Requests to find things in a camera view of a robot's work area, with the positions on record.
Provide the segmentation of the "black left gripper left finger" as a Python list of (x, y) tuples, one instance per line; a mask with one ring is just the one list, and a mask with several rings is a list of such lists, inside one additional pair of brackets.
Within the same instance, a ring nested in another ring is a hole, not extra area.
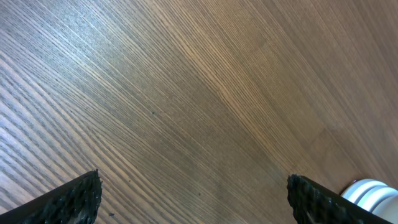
[(94, 223), (101, 195), (99, 173), (92, 170), (3, 213), (1, 223)]

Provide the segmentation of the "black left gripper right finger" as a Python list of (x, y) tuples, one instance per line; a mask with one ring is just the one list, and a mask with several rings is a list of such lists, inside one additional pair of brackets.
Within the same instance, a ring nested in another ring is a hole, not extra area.
[(303, 175), (287, 179), (287, 200), (297, 223), (388, 224), (395, 222), (395, 197), (381, 202), (373, 212), (351, 203)]

